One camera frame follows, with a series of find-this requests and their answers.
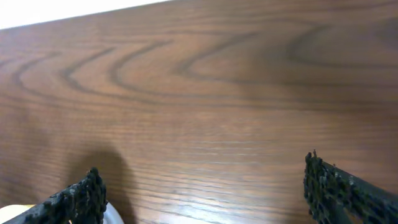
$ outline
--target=black textured strip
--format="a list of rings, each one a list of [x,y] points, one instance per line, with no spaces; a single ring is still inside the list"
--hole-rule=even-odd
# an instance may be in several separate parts
[[[398,223],[396,195],[323,162],[315,151],[305,162],[304,197],[318,223],[351,223],[345,210],[363,223]]]
[[[92,168],[77,184],[50,196],[45,202],[5,224],[102,224],[106,210],[106,187]]]

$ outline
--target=wood grain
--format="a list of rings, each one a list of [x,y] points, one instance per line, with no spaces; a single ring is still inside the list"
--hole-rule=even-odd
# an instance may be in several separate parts
[[[392,0],[184,0],[0,31],[0,206],[99,167],[126,223],[308,223],[304,156],[398,194]]]

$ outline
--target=wooden table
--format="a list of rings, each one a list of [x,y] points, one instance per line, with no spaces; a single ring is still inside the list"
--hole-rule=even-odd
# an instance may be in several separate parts
[[[398,5],[183,0],[0,31],[0,206],[99,168],[130,223],[308,223],[304,157],[398,193]]]

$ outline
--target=white wall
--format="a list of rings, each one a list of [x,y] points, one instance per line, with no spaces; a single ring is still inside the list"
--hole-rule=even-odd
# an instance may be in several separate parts
[[[169,0],[0,0],[0,29]]]

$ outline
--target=white object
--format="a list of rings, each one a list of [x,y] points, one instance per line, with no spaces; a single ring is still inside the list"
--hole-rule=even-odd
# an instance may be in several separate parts
[[[109,202],[104,213],[104,224],[124,224],[118,211]]]
[[[169,0],[0,0],[0,29]]]
[[[33,205],[8,205],[4,208],[0,208],[0,223],[5,223],[31,207],[33,207]],[[104,224],[124,224],[118,211],[116,211],[110,203],[106,205]]]

